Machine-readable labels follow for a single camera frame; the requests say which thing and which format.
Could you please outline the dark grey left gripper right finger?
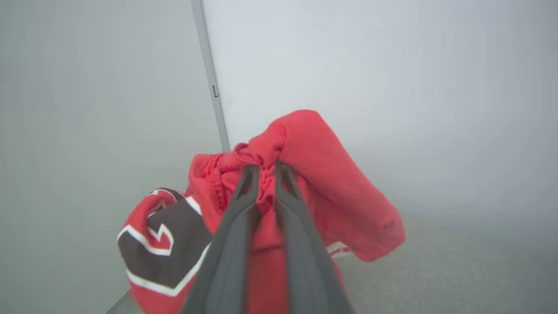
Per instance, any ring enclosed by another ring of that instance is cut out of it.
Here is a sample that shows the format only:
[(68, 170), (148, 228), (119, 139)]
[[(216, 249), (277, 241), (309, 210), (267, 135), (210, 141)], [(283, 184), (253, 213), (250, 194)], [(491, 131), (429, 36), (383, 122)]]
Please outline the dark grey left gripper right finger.
[(291, 314), (354, 312), (319, 231), (295, 180), (293, 169), (278, 161), (276, 213), (286, 253)]

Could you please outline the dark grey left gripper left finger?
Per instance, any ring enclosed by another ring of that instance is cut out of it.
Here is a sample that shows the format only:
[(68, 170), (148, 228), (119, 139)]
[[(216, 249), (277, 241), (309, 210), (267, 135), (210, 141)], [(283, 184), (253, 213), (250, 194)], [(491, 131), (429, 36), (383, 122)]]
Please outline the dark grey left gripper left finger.
[(185, 300), (183, 314), (245, 314), (259, 167), (246, 166)]

